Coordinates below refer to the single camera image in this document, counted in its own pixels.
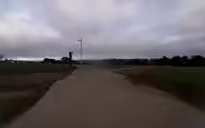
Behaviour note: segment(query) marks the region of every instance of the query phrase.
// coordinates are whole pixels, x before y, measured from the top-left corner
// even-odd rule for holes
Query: gray cloud
[[[89,58],[205,55],[205,0],[0,0],[0,53]]]

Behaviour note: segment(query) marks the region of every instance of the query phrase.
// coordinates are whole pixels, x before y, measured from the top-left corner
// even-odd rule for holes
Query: grass
[[[0,127],[30,109],[55,81],[74,70],[64,64],[0,63]]]
[[[0,75],[63,72],[68,65],[41,63],[0,63]]]
[[[205,110],[205,67],[142,66],[118,72],[136,85],[164,90]]]

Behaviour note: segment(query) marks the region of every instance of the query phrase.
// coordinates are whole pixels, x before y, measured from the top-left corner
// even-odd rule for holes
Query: gravel road
[[[205,113],[109,70],[80,67],[7,128],[205,128]]]

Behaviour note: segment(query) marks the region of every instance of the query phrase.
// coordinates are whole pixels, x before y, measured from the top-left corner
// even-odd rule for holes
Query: pole
[[[80,64],[83,63],[83,39],[78,40],[80,42]]]

